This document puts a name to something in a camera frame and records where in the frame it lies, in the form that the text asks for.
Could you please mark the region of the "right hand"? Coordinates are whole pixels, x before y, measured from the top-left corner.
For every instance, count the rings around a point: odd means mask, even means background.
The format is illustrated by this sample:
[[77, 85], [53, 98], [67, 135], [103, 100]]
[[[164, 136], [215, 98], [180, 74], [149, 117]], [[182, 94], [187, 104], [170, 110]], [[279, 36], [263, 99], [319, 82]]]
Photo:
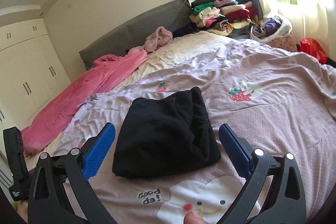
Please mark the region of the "right hand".
[[185, 215], [183, 224], [208, 224], [208, 222], [194, 212], [189, 212]]

